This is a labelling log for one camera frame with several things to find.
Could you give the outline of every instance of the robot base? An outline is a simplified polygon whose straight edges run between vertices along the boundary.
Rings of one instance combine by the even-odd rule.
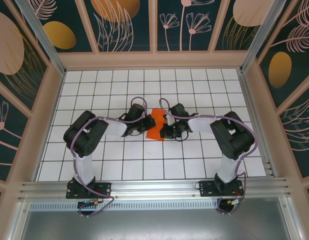
[[[240,180],[234,179],[225,184],[222,191],[216,186],[215,180],[200,181],[199,190],[201,197],[231,197],[236,196],[237,191],[240,195],[244,194],[243,183]]]
[[[72,182],[67,184],[66,199],[102,199],[100,197],[87,189],[84,188],[75,178],[72,178]],[[111,194],[111,183],[110,182],[96,182],[94,178],[89,184],[88,188],[100,192],[101,194],[110,196]]]

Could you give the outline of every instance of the metal floor panel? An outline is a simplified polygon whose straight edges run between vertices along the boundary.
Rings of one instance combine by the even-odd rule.
[[[279,201],[246,199],[234,215],[215,209],[29,212],[22,240],[289,240]]]

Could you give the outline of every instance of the gold oval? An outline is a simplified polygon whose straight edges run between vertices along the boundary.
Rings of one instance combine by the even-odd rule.
[[[52,44],[60,49],[71,49],[76,45],[74,32],[59,21],[50,21],[43,26]]]
[[[271,59],[269,66],[270,84],[279,89],[287,82],[292,68],[290,56],[283,52],[277,52]]]

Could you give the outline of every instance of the pink line drawing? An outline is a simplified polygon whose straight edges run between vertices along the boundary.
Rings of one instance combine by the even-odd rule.
[[[170,51],[169,43],[168,43],[168,37],[167,37],[167,29],[172,29],[179,26],[179,22],[177,21],[176,14],[168,13],[165,15],[164,13],[159,15],[160,21],[162,23],[162,26],[164,28],[164,34],[165,34],[165,42],[166,46],[168,48],[168,51]]]

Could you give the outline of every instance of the enclosure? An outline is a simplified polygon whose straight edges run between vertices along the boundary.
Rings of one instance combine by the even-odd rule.
[[[135,97],[254,131],[238,212],[196,187],[221,167],[214,134],[143,132],[103,135],[93,174],[115,199],[80,218],[63,136]],[[0,239],[83,238],[309,239],[309,0],[0,0]]]

